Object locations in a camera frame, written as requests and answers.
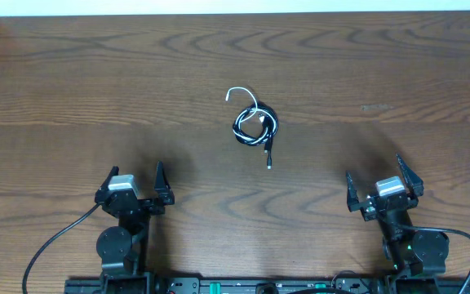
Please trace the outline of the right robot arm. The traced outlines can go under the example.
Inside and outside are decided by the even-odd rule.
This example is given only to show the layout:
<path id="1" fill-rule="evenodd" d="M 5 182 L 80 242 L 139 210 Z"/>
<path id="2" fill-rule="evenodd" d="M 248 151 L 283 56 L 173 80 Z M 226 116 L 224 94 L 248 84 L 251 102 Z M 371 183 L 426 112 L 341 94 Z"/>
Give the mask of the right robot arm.
<path id="1" fill-rule="evenodd" d="M 418 206 L 423 180 L 397 156 L 401 176 L 375 183 L 376 191 L 361 201 L 349 172 L 347 206 L 365 221 L 377 221 L 383 234 L 384 252 L 394 272 L 384 279 L 391 293 L 438 293 L 437 275 L 446 271 L 449 238 L 440 231 L 417 229 L 408 211 Z"/>

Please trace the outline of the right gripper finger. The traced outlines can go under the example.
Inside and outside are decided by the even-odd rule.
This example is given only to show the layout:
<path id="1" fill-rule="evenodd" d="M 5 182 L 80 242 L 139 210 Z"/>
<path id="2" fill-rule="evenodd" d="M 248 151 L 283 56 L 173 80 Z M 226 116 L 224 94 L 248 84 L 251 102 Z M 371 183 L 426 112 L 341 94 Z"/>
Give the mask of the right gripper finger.
<path id="1" fill-rule="evenodd" d="M 406 164 L 400 154 L 396 154 L 396 156 L 399 169 L 404 178 L 407 188 L 414 196 L 422 196 L 424 191 L 423 180 L 413 170 L 409 168 L 409 166 Z"/>
<path id="2" fill-rule="evenodd" d="M 360 208 L 360 201 L 357 196 L 357 191 L 353 185 L 353 179 L 349 171 L 346 171 L 347 181 L 347 207 L 350 212 L 354 212 Z"/>

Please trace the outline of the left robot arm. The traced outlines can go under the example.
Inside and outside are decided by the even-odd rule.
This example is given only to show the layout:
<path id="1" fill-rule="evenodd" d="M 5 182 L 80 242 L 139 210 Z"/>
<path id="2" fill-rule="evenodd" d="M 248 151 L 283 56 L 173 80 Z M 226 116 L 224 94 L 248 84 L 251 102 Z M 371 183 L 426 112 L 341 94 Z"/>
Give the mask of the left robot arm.
<path id="1" fill-rule="evenodd" d="M 121 175 L 112 167 L 103 184 L 95 192 L 95 203 L 118 220 L 116 226 L 104 230 L 96 241 L 101 258 L 102 293 L 158 293 L 155 274 L 144 270 L 149 222 L 163 215 L 175 203 L 162 162 L 157 163 L 154 198 L 138 198 L 140 190 L 133 175 Z"/>

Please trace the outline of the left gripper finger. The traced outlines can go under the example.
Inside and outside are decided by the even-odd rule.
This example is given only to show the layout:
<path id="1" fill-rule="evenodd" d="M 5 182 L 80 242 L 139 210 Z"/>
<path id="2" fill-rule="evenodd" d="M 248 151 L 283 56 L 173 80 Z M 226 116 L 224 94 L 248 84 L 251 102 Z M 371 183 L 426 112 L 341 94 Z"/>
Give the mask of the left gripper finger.
<path id="1" fill-rule="evenodd" d="M 103 184 L 100 186 L 100 191 L 107 191 L 109 189 L 109 183 L 114 176 L 117 176 L 119 172 L 118 166 L 113 166 L 107 177 L 105 178 Z"/>
<path id="2" fill-rule="evenodd" d="M 175 195 L 166 178 L 162 161 L 157 163 L 154 190 L 164 205 L 173 205 L 175 203 Z"/>

